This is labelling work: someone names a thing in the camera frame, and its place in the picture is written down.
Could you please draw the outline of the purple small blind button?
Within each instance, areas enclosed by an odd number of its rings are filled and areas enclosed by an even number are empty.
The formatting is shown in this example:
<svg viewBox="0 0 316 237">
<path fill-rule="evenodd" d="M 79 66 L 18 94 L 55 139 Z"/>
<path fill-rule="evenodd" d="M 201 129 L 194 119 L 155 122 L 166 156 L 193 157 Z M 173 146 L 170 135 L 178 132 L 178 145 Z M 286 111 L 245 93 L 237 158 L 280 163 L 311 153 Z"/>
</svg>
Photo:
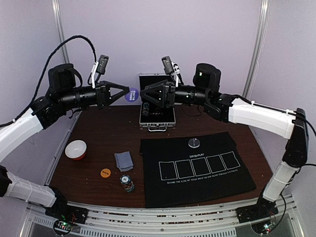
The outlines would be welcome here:
<svg viewBox="0 0 316 237">
<path fill-rule="evenodd" d="M 139 98 L 139 90 L 134 87 L 129 88 L 129 92 L 124 96 L 127 102 L 136 102 Z"/>
</svg>

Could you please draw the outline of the orange big blind button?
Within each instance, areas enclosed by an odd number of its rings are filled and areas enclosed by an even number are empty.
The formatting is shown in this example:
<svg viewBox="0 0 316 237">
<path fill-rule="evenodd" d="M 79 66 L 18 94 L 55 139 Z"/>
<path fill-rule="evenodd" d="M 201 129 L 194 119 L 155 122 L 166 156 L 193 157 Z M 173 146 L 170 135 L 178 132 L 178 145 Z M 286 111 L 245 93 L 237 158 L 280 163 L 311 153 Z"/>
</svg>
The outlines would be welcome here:
<svg viewBox="0 0 316 237">
<path fill-rule="evenodd" d="M 100 175 L 102 178 L 109 178 L 111 175 L 111 170 L 108 168 L 104 168 L 101 170 Z"/>
</svg>

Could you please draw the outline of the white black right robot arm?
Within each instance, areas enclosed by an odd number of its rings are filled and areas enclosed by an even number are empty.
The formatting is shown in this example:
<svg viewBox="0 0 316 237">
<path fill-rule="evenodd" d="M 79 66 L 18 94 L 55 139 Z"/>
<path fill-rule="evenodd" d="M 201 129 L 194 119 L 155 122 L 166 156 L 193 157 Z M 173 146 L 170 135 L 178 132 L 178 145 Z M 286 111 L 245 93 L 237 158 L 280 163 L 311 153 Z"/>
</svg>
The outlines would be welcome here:
<svg viewBox="0 0 316 237">
<path fill-rule="evenodd" d="M 221 71 L 207 63 L 196 65 L 193 85 L 184 85 L 179 70 L 164 65 L 172 81 L 164 80 L 141 90 L 143 99 L 161 108 L 170 108 L 176 103 L 201 105 L 213 119 L 235 124 L 244 124 L 275 133 L 287 139 L 285 152 L 272 178 L 266 184 L 255 205 L 248 209 L 258 218 L 265 217 L 275 206 L 277 198 L 288 186 L 308 160 L 311 125 L 303 109 L 283 110 L 257 104 L 238 95 L 219 91 Z"/>
</svg>

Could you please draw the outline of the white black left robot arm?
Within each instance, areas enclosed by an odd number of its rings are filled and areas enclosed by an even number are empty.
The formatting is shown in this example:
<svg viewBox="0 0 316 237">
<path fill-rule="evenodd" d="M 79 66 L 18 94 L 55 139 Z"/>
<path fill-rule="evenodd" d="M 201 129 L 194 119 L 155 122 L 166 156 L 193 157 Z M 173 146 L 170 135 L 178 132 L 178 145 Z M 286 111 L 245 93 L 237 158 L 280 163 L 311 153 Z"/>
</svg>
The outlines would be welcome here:
<svg viewBox="0 0 316 237">
<path fill-rule="evenodd" d="M 100 80 L 108 60 L 105 55 L 94 57 L 89 76 L 91 82 L 87 86 L 83 86 L 83 79 L 73 64 L 48 69 L 46 63 L 42 71 L 48 74 L 46 94 L 42 97 L 33 95 L 28 106 L 16 118 L 0 126 L 0 159 L 4 160 L 24 141 L 49 128 L 67 111 L 81 112 L 90 106 L 102 109 L 128 94 L 129 87 Z M 71 215 L 67 199 L 57 188 L 19 178 L 4 166 L 0 167 L 0 195 L 38 204 L 60 219 Z"/>
</svg>

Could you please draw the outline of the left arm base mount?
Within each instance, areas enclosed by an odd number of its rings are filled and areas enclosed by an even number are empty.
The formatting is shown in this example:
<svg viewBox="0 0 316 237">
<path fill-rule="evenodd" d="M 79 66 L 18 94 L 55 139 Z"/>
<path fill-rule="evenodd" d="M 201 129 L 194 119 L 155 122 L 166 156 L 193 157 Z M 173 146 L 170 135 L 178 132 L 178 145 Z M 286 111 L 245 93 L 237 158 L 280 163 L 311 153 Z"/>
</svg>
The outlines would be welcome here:
<svg viewBox="0 0 316 237">
<path fill-rule="evenodd" d="M 68 235 L 79 224 L 85 224 L 88 209 L 66 205 L 65 207 L 44 207 L 47 216 L 54 217 L 53 230 L 60 236 Z"/>
</svg>

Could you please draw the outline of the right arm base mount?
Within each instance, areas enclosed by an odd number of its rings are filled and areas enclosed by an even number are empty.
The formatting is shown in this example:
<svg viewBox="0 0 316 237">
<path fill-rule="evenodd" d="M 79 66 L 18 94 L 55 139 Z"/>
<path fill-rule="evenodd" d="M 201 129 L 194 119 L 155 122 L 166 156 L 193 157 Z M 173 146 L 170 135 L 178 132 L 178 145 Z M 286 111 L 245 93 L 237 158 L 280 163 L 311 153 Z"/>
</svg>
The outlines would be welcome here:
<svg viewBox="0 0 316 237">
<path fill-rule="evenodd" d="M 239 223 L 250 222 L 253 232 L 259 235 L 267 235 L 272 231 L 278 213 L 275 204 L 254 204 L 236 209 Z"/>
</svg>

